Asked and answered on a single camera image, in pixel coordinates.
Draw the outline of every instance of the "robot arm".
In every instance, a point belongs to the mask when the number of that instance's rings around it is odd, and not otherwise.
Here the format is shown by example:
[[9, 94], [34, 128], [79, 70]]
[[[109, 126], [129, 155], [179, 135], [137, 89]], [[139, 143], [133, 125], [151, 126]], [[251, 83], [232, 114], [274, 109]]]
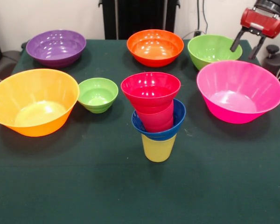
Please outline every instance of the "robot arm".
[[241, 18], [242, 29], [234, 40], [230, 50], [234, 52], [244, 32], [260, 36], [249, 59], [255, 59], [267, 37], [275, 38], [280, 33], [280, 0], [257, 0], [252, 9], [246, 9]]

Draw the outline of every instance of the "orange bowl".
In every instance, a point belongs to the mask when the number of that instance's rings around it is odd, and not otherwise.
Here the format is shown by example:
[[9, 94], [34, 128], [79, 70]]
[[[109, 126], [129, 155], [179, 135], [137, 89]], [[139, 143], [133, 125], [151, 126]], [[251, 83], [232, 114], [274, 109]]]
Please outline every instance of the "orange bowl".
[[137, 32], [129, 37], [126, 45], [138, 62], [155, 68], [172, 63], [184, 47], [178, 35], [161, 29]]
[[53, 69], [27, 70], [0, 82], [0, 124], [29, 137], [57, 131], [79, 97], [75, 79]]

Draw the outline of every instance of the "purple bowl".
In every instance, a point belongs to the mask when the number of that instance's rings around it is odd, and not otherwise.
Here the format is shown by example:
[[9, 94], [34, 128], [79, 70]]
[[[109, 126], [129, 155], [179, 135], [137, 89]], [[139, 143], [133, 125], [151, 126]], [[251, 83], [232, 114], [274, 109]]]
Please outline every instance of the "purple bowl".
[[86, 46], [85, 38], [70, 30], [51, 30], [33, 37], [26, 45], [27, 53], [50, 68], [73, 64]]

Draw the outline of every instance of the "magenta bowl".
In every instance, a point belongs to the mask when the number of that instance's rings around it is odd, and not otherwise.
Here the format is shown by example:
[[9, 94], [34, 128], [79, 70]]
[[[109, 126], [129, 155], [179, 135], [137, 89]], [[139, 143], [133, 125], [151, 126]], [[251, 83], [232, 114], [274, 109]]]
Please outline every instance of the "magenta bowl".
[[57, 69], [73, 64], [85, 46], [85, 38], [77, 32], [51, 30], [29, 40], [26, 51], [42, 65]]
[[248, 62], [208, 64], [198, 73], [197, 85], [210, 112], [228, 123], [248, 123], [280, 104], [279, 80]]
[[170, 106], [181, 82], [171, 74], [153, 71], [129, 76], [120, 87], [136, 111], [151, 114]]

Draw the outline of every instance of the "blue cup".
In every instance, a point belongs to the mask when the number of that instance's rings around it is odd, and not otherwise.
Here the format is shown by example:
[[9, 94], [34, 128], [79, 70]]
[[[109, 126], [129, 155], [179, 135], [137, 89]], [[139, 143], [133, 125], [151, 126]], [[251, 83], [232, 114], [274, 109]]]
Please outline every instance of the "blue cup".
[[148, 138], [155, 140], [155, 141], [165, 141], [172, 138], [175, 134], [178, 133], [183, 120], [186, 116], [186, 107], [185, 105], [179, 101], [178, 99], [173, 99], [173, 127], [163, 131], [163, 132], [156, 132], [150, 133], [147, 132], [142, 124], [142, 121], [137, 115], [137, 112], [134, 111], [132, 114], [132, 124], [137, 129], [138, 132], [144, 134]]

